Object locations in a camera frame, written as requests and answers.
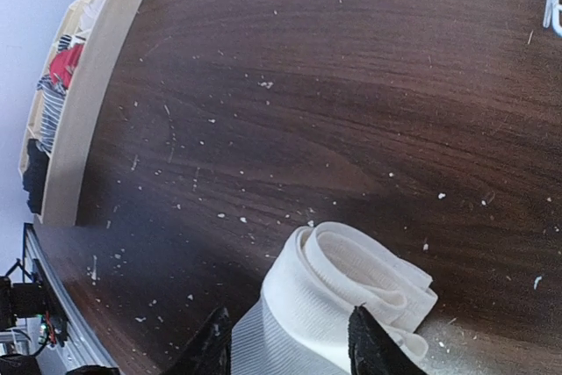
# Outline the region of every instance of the wood grain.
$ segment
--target wood grain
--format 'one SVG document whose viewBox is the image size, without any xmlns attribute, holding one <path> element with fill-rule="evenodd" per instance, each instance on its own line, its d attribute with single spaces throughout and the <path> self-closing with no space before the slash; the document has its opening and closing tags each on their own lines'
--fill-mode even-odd
<svg viewBox="0 0 562 375">
<path fill-rule="evenodd" d="M 240 318 L 291 231 L 337 220 L 434 277 L 428 373 L 560 373 L 562 43 L 543 8 L 145 0 L 80 227 L 37 227 L 122 369 L 165 368 L 219 304 Z"/>
</svg>

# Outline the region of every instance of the red cloth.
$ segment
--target red cloth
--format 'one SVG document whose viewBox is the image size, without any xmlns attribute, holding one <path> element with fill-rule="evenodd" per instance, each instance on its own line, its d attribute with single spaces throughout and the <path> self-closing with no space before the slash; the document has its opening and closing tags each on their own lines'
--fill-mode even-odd
<svg viewBox="0 0 562 375">
<path fill-rule="evenodd" d="M 64 88 L 70 86 L 72 75 L 74 74 L 76 66 L 78 66 L 80 54 L 82 54 L 83 49 L 84 44 L 76 44 L 69 50 L 63 50 L 54 57 L 49 68 L 53 83 L 62 81 L 62 86 Z"/>
</svg>

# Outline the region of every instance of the cloth fold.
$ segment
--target cloth fold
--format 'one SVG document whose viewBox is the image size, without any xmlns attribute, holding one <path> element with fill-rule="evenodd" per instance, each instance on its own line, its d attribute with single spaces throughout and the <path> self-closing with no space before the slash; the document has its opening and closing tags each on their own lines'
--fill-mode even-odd
<svg viewBox="0 0 562 375">
<path fill-rule="evenodd" d="M 232 373 L 350 373 L 347 329 L 361 305 L 420 362 L 428 345 L 413 332 L 437 301 L 431 281 L 353 227 L 300 227 L 266 275 L 260 300 L 234 327 Z"/>
</svg>

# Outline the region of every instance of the rolled cloth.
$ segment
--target rolled cloth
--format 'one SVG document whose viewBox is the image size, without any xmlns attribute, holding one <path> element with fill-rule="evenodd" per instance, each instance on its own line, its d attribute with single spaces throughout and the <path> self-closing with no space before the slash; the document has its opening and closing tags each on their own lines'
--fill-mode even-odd
<svg viewBox="0 0 562 375">
<path fill-rule="evenodd" d="M 340 223 L 300 227 L 233 330 L 233 375 L 350 373 L 348 323 L 363 305 L 415 363 L 413 334 L 437 301 L 430 275 Z"/>
</svg>

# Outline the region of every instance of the dark wood surface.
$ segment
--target dark wood surface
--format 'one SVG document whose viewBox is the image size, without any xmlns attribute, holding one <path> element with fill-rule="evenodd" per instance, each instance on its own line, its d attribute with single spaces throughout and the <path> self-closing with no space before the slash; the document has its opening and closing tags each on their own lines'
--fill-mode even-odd
<svg viewBox="0 0 562 375">
<path fill-rule="evenodd" d="M 145 0 L 79 226 L 37 227 L 121 368 L 165 368 L 219 304 L 240 318 L 292 230 L 337 220 L 434 277 L 429 374 L 561 373 L 562 42 L 543 9 Z"/>
</svg>

